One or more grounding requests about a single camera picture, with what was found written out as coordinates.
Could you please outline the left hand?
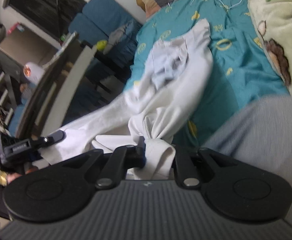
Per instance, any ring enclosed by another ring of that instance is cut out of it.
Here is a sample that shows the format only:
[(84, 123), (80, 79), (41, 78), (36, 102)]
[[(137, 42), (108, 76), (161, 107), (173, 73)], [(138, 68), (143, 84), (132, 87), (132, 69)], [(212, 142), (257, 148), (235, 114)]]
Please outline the left hand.
[[(29, 174), (31, 172), (35, 172), (39, 170), (38, 167), (36, 166), (31, 166), (27, 171), (25, 171), (25, 175), (26, 174)], [(19, 174), (19, 173), (11, 173), (11, 174), (8, 174), (7, 177), (6, 177), (6, 180), (7, 180), (7, 185), (10, 184), (12, 181), (14, 181), (15, 179), (21, 177), (22, 174)]]

